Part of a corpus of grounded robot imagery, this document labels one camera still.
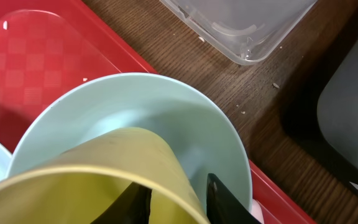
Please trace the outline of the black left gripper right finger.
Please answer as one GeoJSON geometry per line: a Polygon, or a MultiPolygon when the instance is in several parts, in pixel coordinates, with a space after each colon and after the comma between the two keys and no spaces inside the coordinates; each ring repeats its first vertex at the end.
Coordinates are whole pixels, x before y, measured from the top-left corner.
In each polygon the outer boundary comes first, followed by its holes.
{"type": "Polygon", "coordinates": [[[206,214],[211,224],[260,224],[213,173],[207,178],[206,214]]]}

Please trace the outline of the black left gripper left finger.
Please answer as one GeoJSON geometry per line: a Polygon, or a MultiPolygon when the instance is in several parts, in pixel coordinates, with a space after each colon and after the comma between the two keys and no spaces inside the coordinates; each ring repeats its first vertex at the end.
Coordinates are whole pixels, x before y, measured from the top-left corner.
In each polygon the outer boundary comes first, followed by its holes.
{"type": "Polygon", "coordinates": [[[131,183],[91,224],[148,224],[152,190],[131,183]]]}

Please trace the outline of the yellow plastic cup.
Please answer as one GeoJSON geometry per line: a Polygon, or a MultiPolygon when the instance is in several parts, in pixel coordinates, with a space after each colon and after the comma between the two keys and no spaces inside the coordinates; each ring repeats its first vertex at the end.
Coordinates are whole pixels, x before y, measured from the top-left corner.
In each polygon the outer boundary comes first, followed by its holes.
{"type": "Polygon", "coordinates": [[[121,128],[0,182],[0,223],[91,223],[131,183],[152,190],[149,223],[208,223],[170,146],[121,128]]]}

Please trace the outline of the light blue bowl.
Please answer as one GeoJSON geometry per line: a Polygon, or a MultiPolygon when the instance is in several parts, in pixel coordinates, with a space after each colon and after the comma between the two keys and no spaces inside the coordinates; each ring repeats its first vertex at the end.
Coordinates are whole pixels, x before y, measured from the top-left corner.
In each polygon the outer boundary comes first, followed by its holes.
{"type": "Polygon", "coordinates": [[[168,143],[201,203],[206,201],[207,175],[213,173],[245,208],[251,208],[249,160],[228,117],[193,87],[150,73],[108,75],[59,97],[21,137],[7,174],[20,174],[127,127],[147,129],[168,143]]]}

